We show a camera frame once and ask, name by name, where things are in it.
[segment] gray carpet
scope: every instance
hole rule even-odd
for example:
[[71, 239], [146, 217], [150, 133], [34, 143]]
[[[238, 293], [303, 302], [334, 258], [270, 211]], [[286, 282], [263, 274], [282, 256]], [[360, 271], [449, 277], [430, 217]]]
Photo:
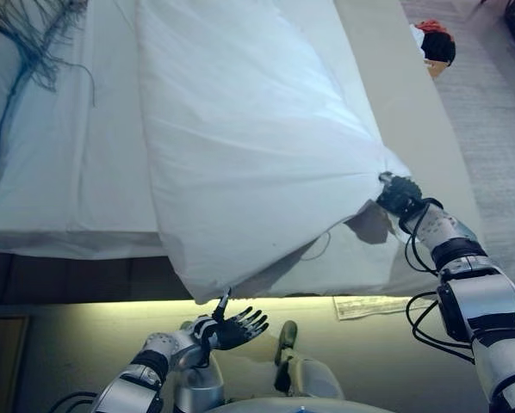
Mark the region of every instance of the gray carpet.
[[[455, 62], [436, 80], [437, 90], [468, 167], [487, 252], [515, 280], [515, 93], [472, 33], [469, 13], [450, 0], [401, 3], [410, 22], [438, 19], [456, 39]], [[497, 19], [499, 36], [507, 36]]]

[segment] robot finger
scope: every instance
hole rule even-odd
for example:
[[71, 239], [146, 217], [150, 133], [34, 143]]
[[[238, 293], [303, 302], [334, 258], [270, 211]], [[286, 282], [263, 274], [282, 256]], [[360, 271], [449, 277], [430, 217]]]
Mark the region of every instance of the robot finger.
[[266, 331], [268, 327], [269, 327], [269, 323], [265, 323], [264, 325], [262, 325], [260, 328], [258, 328], [256, 330], [247, 331], [245, 334], [245, 337], [248, 341], [253, 340], [257, 336], [259, 336], [261, 333]]
[[223, 320], [223, 316], [225, 315], [226, 304], [229, 301], [229, 297], [233, 290], [229, 287], [220, 299], [219, 304], [215, 307], [214, 313], [212, 314], [212, 318], [216, 321]]
[[229, 318], [229, 321], [234, 321], [234, 322], [238, 322], [240, 321], [242, 318], [246, 317], [248, 314], [250, 314], [250, 311], [253, 310], [253, 307], [252, 306], [249, 306], [248, 308], [246, 308], [244, 311], [242, 311], [241, 313], [237, 314], [236, 316], [232, 316], [231, 318]]
[[239, 323], [240, 325], [242, 325], [243, 327], [245, 327], [246, 325], [250, 324], [252, 321], [254, 321], [256, 318], [258, 318], [260, 315], [261, 315], [262, 311], [261, 310], [257, 310], [256, 312], [254, 312], [251, 316], [249, 316], [248, 318], [245, 318], [243, 320], [240, 320]]
[[249, 331], [257, 330], [261, 327], [263, 323], [265, 323], [265, 320], [267, 320], [267, 316], [262, 316], [258, 319], [258, 321], [254, 322], [253, 324], [250, 324], [248, 327], [246, 327]]

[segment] floor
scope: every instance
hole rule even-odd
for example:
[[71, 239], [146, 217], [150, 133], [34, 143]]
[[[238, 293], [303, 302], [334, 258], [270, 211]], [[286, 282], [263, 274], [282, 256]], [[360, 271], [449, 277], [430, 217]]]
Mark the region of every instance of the floor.
[[[473, 367], [414, 341], [403, 313], [339, 322], [332, 298], [313, 297], [234, 300], [227, 314], [248, 305], [269, 316], [270, 328], [244, 346], [214, 352], [227, 398], [282, 396], [273, 387], [273, 358], [282, 324], [293, 319], [299, 326], [295, 349], [326, 363], [351, 401], [400, 413], [422, 413], [426, 406], [432, 413], [486, 411]], [[189, 301], [21, 308], [32, 314], [32, 338], [16, 412], [41, 413], [72, 391], [99, 391], [148, 334], [176, 330], [213, 308]], [[425, 329], [443, 334], [438, 314], [426, 319]], [[164, 412], [171, 411], [174, 382], [172, 375], [164, 387]]]
[[[501, 21], [506, 2], [487, 0], [481, 8], [476, 0], [402, 3], [411, 21], [437, 18], [456, 37], [456, 61], [437, 88], [467, 161], [487, 248], [515, 279], [515, 46]], [[254, 304], [270, 314], [271, 327], [243, 348], [217, 354], [228, 397], [275, 394], [276, 338], [283, 321], [293, 318], [301, 328], [297, 348], [329, 365], [348, 399], [401, 413], [487, 411], [475, 370], [414, 342], [400, 313], [338, 322], [329, 299]], [[231, 311], [244, 305], [234, 301]], [[209, 309], [124, 303], [10, 311], [33, 315], [16, 411], [36, 413], [70, 391], [102, 388], [146, 334], [175, 329]], [[436, 315], [426, 328], [442, 334]], [[164, 392], [169, 403], [171, 388], [170, 382]]]
[[456, 59], [436, 80], [481, 214], [487, 252], [515, 281], [515, 44], [506, 1], [402, 0], [410, 22], [440, 20]]

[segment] robotic hand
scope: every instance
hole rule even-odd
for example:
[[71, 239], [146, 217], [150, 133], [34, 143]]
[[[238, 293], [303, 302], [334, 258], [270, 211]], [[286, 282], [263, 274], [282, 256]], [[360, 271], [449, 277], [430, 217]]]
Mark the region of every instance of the robotic hand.
[[261, 316], [260, 310], [251, 314], [251, 307], [225, 319], [230, 293], [220, 299], [211, 317], [200, 316], [172, 333], [150, 334], [131, 363], [93, 403], [91, 412], [159, 413], [163, 408], [159, 393], [168, 372], [206, 367], [211, 350], [238, 347], [267, 330], [267, 316]]
[[[400, 228], [410, 234], [423, 266], [419, 271], [439, 279], [437, 303], [447, 334], [472, 350], [474, 359], [469, 360], [492, 411], [515, 412], [514, 283], [487, 256], [474, 233], [438, 201], [422, 199], [416, 184], [390, 173], [381, 174], [380, 180], [385, 186], [376, 202], [398, 217]], [[416, 238], [430, 251], [435, 269], [420, 260]]]

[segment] shoe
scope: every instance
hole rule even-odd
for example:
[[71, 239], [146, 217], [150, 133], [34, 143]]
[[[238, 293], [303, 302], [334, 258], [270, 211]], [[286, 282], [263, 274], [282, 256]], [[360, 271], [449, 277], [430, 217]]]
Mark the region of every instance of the shoe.
[[294, 321], [289, 320], [284, 323], [281, 335], [278, 338], [278, 347], [276, 348], [275, 354], [275, 365], [281, 363], [282, 351], [285, 348], [294, 348], [295, 338], [298, 336], [298, 324]]

